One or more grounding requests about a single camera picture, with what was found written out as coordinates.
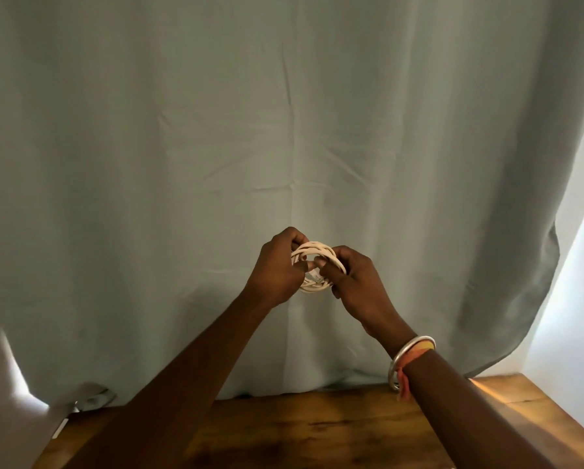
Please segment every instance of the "curtain fold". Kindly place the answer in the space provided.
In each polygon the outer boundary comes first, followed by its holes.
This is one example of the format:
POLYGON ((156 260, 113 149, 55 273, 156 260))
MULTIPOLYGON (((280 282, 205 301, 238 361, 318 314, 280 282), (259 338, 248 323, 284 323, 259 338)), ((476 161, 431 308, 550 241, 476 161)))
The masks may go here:
MULTIPOLYGON (((0 323, 30 390, 128 401, 294 225, 461 372, 526 335, 584 128, 584 0, 0 0, 0 323)), ((220 398, 384 381, 330 293, 220 398)))

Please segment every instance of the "silver bangle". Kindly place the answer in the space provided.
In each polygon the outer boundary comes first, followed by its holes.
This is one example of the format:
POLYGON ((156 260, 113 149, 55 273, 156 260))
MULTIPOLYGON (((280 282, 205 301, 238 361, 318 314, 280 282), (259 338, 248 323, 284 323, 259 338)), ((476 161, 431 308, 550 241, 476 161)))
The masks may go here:
POLYGON ((390 362, 390 370, 388 370, 388 384, 392 387, 392 390, 400 391, 398 383, 394 381, 394 375, 396 373, 395 369, 397 367, 398 361, 401 360, 405 354, 407 354, 409 349, 423 341, 431 342, 431 344, 433 344, 433 348, 435 349, 435 340, 431 336, 418 336, 407 342, 407 344, 405 344, 399 353, 394 357, 392 362, 390 362))

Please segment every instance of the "forearm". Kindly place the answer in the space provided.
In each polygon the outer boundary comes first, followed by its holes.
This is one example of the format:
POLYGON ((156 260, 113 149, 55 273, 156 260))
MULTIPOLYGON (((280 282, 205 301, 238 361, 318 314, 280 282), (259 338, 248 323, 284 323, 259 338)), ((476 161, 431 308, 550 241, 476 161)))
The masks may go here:
POLYGON ((176 467, 269 309, 243 292, 66 469, 176 467))
MULTIPOLYGON (((393 358, 415 333, 400 317, 391 325, 380 342, 393 358)), ((459 469, 553 468, 437 352, 426 352, 404 371, 413 396, 459 469)))

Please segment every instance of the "wood grain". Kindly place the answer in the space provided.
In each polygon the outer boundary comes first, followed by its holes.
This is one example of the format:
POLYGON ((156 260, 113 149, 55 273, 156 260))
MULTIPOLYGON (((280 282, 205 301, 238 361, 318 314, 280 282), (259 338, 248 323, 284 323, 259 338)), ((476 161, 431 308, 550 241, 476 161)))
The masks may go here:
MULTIPOLYGON (((522 375, 478 379, 491 404, 560 468, 584 469, 584 429, 522 375)), ((73 415, 34 469, 59 469, 119 409, 73 415)), ((186 450, 196 468, 452 467, 414 402, 386 385, 215 402, 186 450)))

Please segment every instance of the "beige cord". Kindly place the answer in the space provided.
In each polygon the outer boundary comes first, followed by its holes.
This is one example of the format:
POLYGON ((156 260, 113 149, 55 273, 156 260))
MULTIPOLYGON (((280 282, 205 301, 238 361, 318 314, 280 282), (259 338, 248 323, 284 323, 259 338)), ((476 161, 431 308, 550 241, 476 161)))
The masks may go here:
MULTIPOLYGON (((346 268, 342 264, 338 257, 335 256, 335 252, 331 247, 320 242, 307 242, 297 248, 292 252, 292 264, 295 264, 302 260, 307 260, 307 255, 320 255, 326 260, 333 263, 335 266, 342 270, 342 273, 346 274, 346 268)), ((320 275, 320 270, 315 268, 305 275, 303 284, 301 285, 301 291, 303 292, 316 292, 322 291, 330 287, 333 283, 327 278, 320 275)))

